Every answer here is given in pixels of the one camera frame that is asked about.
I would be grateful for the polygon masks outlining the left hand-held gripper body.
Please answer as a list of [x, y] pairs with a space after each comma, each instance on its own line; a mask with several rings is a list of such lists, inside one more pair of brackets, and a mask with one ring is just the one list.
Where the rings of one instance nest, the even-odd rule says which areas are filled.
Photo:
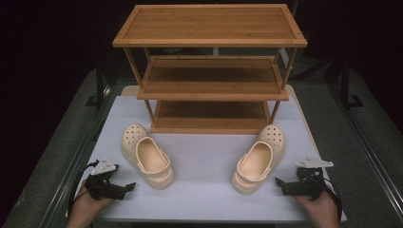
[[112, 191], [124, 191], [122, 186], [112, 184], [109, 179], [112, 174], [118, 170], [119, 166], [114, 164], [110, 158], [104, 157], [97, 161], [94, 169], [86, 179], [85, 187], [88, 193], [95, 199], [111, 199]]

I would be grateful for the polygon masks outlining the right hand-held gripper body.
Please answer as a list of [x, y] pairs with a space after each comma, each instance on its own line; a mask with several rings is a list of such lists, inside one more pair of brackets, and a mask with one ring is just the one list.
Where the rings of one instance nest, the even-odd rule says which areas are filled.
[[324, 161], [318, 158], [306, 157], [304, 161], [297, 161], [298, 196], [307, 196], [316, 200], [325, 187], [323, 169], [333, 167], [331, 161]]

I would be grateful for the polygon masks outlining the cream clog shoe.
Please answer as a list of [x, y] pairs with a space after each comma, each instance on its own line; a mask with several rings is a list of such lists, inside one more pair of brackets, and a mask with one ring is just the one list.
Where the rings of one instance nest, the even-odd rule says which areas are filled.
[[122, 136], [125, 158], [154, 189], [163, 190], [174, 180], [170, 158], [139, 124], [129, 125]]
[[243, 195], [254, 194], [278, 166], [285, 154], [285, 137], [273, 124], [266, 125], [249, 151], [237, 163], [233, 187]]

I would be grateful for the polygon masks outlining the wooden three-tier shoe rack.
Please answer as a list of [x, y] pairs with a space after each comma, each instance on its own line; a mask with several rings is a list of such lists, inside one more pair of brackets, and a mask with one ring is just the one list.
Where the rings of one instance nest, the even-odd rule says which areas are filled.
[[[133, 48], [272, 48], [307, 41], [284, 4], [138, 5], [113, 45]], [[257, 134], [288, 100], [292, 64], [278, 54], [155, 55], [134, 74], [155, 133]]]

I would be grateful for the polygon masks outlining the person's right hand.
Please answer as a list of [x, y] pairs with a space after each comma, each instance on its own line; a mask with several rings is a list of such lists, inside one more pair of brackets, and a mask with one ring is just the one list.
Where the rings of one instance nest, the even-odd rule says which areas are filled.
[[305, 209], [316, 228], [340, 228], [337, 206], [327, 192], [322, 192], [316, 200], [303, 196], [294, 199]]

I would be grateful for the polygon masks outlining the person's left hand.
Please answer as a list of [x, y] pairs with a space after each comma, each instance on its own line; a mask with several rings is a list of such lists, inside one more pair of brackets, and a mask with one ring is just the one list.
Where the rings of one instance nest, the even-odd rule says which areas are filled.
[[88, 228], [98, 214], [114, 202], [114, 199], [94, 199], [87, 192], [85, 184], [83, 180], [65, 228]]

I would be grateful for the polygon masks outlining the black metal stand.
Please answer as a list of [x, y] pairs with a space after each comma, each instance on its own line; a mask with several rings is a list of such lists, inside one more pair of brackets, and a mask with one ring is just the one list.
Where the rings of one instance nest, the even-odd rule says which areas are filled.
[[341, 83], [340, 83], [340, 100], [346, 109], [351, 107], [363, 107], [364, 104], [357, 95], [349, 95], [350, 83], [350, 67], [346, 59], [342, 61], [341, 67]]
[[103, 61], [100, 61], [95, 67], [95, 82], [96, 94], [87, 99], [86, 106], [93, 106], [96, 110], [99, 110], [105, 103], [109, 90], [106, 65]]

